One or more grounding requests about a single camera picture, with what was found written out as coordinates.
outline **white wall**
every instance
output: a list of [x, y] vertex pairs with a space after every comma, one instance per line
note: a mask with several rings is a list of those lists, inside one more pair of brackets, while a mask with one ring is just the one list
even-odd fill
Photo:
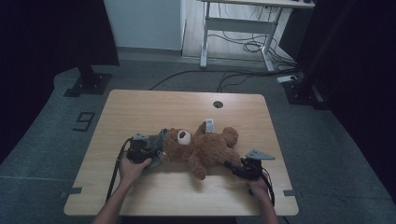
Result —
[[181, 50], [185, 0], [105, 0], [117, 47]]

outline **teddy bear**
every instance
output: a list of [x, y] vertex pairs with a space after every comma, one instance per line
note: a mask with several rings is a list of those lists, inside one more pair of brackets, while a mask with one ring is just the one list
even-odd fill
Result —
[[240, 156], [232, 147], [238, 140], [238, 132], [232, 127], [226, 127], [222, 133], [207, 133], [206, 122], [202, 123], [194, 135], [187, 130], [169, 130], [163, 141], [161, 161], [187, 161], [193, 175], [204, 180], [206, 167], [223, 165], [230, 161], [240, 165]]

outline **white desk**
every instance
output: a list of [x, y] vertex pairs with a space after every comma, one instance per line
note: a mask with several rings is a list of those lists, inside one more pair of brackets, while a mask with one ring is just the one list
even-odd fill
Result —
[[[207, 3], [205, 13], [205, 26], [204, 26], [204, 42], [201, 50], [201, 68], [206, 68], [207, 60], [207, 32], [209, 30], [214, 31], [229, 31], [239, 33], [251, 33], [268, 35], [266, 38], [264, 47], [262, 48], [262, 57], [264, 58], [265, 64], [268, 71], [275, 71], [272, 65], [272, 57], [268, 50], [271, 46], [271, 42], [274, 38], [277, 24], [279, 22], [282, 9], [284, 7], [292, 8], [312, 8], [315, 4], [311, 1], [305, 3], [303, 0], [299, 2], [291, 0], [200, 0]], [[209, 17], [210, 3], [226, 3], [226, 4], [239, 4], [239, 5], [254, 5], [254, 6], [268, 6], [268, 7], [279, 7], [276, 13], [276, 18], [273, 21], [248, 21], [248, 20], [236, 20], [236, 19], [225, 19], [225, 18], [211, 18]]]

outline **wooden table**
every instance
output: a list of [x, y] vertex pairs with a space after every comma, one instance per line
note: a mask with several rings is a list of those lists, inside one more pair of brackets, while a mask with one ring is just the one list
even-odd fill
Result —
[[[284, 7], [291, 8], [313, 8], [315, 4], [311, 1], [305, 3], [301, 1], [291, 0], [199, 0], [206, 3], [205, 25], [204, 25], [204, 41], [201, 48], [201, 68], [206, 68], [207, 60], [207, 33], [209, 30], [214, 31], [228, 31], [250, 34], [268, 35], [264, 46], [261, 49], [262, 57], [269, 72], [274, 72], [275, 69], [272, 64], [272, 57], [269, 53], [271, 42], [274, 38], [276, 27], [279, 22], [280, 15]], [[253, 5], [253, 6], [267, 6], [279, 7], [276, 18], [273, 21], [251, 21], [251, 20], [236, 20], [229, 18], [212, 18], [209, 17], [210, 3], [225, 3], [238, 5]]]
[[[214, 102], [223, 103], [222, 108]], [[276, 195], [276, 213], [298, 213], [274, 127], [262, 95], [177, 91], [112, 91], [64, 207], [69, 216], [94, 216], [106, 200], [116, 158], [123, 142], [136, 133], [157, 134], [163, 128], [183, 128], [192, 133], [205, 119], [215, 121], [215, 132], [226, 126], [239, 132], [234, 147], [241, 157], [256, 148], [275, 156], [263, 161]], [[162, 164], [139, 178], [120, 211], [124, 216], [257, 216], [258, 205], [245, 183], [219, 166], [201, 181], [187, 163]]]

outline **forearm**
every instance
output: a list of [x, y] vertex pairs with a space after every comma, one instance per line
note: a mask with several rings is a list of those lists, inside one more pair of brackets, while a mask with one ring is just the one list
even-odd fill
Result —
[[92, 224], [116, 223], [117, 217], [119, 216], [122, 207], [122, 203], [125, 199], [126, 194], [128, 193], [129, 188], [130, 187], [128, 185], [119, 184], [119, 186], [114, 190], [113, 194], [107, 200], [103, 208], [99, 211]]
[[277, 216], [270, 196], [268, 194], [261, 196], [259, 204], [262, 212], [262, 224], [277, 224]]

